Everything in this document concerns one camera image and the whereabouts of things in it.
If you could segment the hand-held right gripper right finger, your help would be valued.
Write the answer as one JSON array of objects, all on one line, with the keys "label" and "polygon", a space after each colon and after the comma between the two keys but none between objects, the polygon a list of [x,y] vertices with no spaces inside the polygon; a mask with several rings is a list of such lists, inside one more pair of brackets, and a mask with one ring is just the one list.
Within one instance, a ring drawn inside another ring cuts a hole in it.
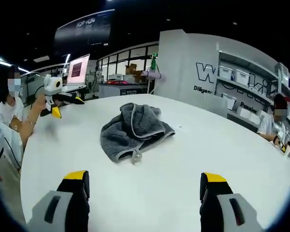
[{"label": "hand-held right gripper right finger", "polygon": [[252,205],[218,174],[201,173],[200,202],[202,232],[264,231]]}]

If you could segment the person's left hand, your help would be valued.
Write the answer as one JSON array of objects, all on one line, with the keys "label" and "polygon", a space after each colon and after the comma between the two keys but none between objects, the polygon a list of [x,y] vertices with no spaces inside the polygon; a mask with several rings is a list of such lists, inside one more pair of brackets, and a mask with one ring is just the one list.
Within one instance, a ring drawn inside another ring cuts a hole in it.
[{"label": "person's left hand", "polygon": [[46,97],[44,94],[41,94],[37,97],[37,99],[33,103],[32,110],[40,113],[45,108],[46,108]]}]

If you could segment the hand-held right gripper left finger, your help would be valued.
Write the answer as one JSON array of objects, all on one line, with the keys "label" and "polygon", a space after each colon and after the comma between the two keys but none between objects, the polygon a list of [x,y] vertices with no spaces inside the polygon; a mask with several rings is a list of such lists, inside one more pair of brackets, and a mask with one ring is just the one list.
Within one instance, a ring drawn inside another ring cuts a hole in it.
[{"label": "hand-held right gripper left finger", "polygon": [[29,232],[87,232],[90,185],[86,170],[66,175],[32,209]]}]

